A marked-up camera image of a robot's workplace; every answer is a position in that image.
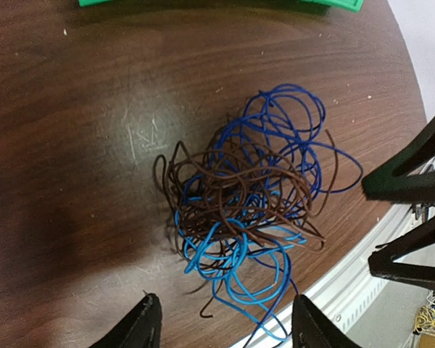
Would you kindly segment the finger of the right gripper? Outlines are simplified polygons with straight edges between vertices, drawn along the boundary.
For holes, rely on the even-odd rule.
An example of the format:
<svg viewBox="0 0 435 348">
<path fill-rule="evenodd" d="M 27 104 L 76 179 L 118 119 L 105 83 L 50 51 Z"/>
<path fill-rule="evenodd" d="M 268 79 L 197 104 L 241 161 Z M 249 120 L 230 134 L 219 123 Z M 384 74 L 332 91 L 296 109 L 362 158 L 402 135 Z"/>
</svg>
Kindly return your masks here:
<svg viewBox="0 0 435 348">
<path fill-rule="evenodd" d="M 396 203 L 435 203 L 435 171 L 413 171 L 435 157 L 435 116 L 400 152 L 362 179 L 367 199 Z"/>
<path fill-rule="evenodd" d="M 435 244 L 435 216 L 388 243 L 368 258 L 370 274 L 435 291 L 435 267 L 397 263 L 401 257 Z"/>
</svg>

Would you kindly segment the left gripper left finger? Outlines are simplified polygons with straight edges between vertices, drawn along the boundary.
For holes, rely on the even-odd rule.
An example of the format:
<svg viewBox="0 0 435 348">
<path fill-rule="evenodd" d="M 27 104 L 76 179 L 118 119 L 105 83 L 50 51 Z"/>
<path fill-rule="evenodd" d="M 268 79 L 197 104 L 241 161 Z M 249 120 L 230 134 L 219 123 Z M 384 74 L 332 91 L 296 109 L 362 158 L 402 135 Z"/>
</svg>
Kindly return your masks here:
<svg viewBox="0 0 435 348">
<path fill-rule="evenodd" d="M 142 300 L 106 335 L 90 348 L 160 346 L 162 306 L 156 294 L 146 294 Z"/>
</svg>

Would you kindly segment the front aluminium rail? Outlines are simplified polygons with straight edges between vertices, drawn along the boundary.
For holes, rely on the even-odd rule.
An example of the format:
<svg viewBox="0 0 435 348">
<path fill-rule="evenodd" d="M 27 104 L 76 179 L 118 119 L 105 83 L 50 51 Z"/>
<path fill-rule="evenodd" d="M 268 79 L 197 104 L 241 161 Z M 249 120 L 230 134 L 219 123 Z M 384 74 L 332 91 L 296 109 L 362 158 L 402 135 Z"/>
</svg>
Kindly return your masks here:
<svg viewBox="0 0 435 348">
<path fill-rule="evenodd" d="M 394 205 L 325 275 L 304 292 L 333 324 L 346 333 L 373 304 L 388 281 L 369 273 L 368 258 L 385 244 L 419 226 L 411 206 Z"/>
</svg>

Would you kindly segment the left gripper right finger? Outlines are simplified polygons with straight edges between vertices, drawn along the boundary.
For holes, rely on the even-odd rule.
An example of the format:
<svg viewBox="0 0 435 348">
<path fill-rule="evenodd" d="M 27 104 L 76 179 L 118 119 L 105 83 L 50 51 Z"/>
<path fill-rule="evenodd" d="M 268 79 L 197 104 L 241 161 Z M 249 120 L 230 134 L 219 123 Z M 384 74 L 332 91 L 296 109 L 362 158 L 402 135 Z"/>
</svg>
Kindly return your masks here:
<svg viewBox="0 0 435 348">
<path fill-rule="evenodd" d="M 294 298 L 291 327 L 292 344 L 296 348 L 360 348 L 304 294 Z"/>
</svg>

